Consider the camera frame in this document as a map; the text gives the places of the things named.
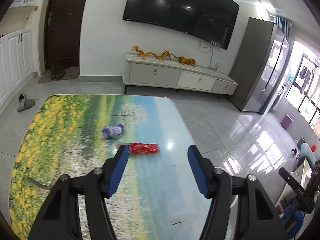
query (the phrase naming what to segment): black tv screen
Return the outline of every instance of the black tv screen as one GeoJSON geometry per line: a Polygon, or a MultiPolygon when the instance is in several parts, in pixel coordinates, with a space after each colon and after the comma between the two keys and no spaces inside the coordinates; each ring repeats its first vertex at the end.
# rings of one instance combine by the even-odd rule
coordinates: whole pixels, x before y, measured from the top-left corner
{"type": "Polygon", "coordinates": [[[175,29],[227,49],[238,10],[233,0],[127,0],[123,20],[175,29]]]}

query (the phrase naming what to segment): blue gripper pad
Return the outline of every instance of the blue gripper pad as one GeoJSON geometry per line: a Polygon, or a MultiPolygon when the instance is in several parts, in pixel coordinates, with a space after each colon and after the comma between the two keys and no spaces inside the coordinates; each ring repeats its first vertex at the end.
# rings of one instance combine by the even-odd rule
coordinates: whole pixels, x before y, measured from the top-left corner
{"type": "Polygon", "coordinates": [[[129,158],[129,150],[127,146],[125,147],[121,146],[119,150],[114,157],[115,164],[110,176],[109,189],[107,191],[107,194],[110,197],[112,196],[113,193],[116,193],[118,189],[120,180],[124,172],[124,168],[127,165],[128,158],[129,158]]]}
{"type": "Polygon", "coordinates": [[[193,176],[195,177],[198,189],[200,193],[202,193],[206,198],[209,196],[209,189],[207,186],[207,177],[204,173],[203,168],[201,167],[199,160],[196,156],[196,152],[198,149],[195,145],[190,145],[188,148],[188,161],[193,172],[193,176]]]}

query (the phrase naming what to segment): gray slipper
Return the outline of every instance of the gray slipper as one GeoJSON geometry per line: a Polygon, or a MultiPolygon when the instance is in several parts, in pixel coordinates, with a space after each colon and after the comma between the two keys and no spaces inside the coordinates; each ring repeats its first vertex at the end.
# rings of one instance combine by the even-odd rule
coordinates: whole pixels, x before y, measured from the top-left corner
{"type": "Polygon", "coordinates": [[[27,99],[26,95],[24,93],[21,93],[19,96],[19,103],[20,104],[17,108],[17,111],[21,112],[23,110],[33,107],[36,101],[34,101],[33,99],[27,99]]]}
{"type": "Polygon", "coordinates": [[[21,94],[19,95],[19,103],[21,103],[21,100],[22,100],[23,98],[27,98],[25,93],[21,93],[21,94]]]}

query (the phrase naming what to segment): shoe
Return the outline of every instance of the shoe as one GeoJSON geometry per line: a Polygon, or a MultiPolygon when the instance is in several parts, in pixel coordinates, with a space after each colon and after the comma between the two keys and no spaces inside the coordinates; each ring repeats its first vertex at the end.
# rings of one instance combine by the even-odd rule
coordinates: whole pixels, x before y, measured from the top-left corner
{"type": "Polygon", "coordinates": [[[19,95],[19,103],[21,103],[21,101],[22,101],[22,99],[26,99],[27,97],[26,97],[26,94],[25,93],[21,93],[20,95],[19,95]]]}
{"type": "Polygon", "coordinates": [[[66,72],[64,71],[64,68],[61,67],[61,65],[60,65],[59,68],[56,71],[56,79],[63,78],[65,74],[66,74],[66,72]]]}
{"type": "Polygon", "coordinates": [[[17,108],[18,112],[21,112],[23,110],[29,109],[34,106],[36,103],[33,99],[27,99],[26,95],[24,93],[21,93],[19,95],[19,106],[17,108]]]}
{"type": "Polygon", "coordinates": [[[54,65],[52,65],[52,68],[50,69],[51,79],[56,79],[56,73],[57,73],[57,70],[54,67],[54,65]]]}

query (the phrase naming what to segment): refrigerator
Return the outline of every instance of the refrigerator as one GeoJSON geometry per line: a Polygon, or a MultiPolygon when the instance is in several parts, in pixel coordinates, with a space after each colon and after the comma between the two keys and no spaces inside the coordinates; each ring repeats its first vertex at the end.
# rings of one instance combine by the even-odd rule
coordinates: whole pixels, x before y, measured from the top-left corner
{"type": "Polygon", "coordinates": [[[268,111],[288,51],[289,44],[277,24],[249,18],[230,73],[238,87],[229,99],[240,111],[268,111]]]}

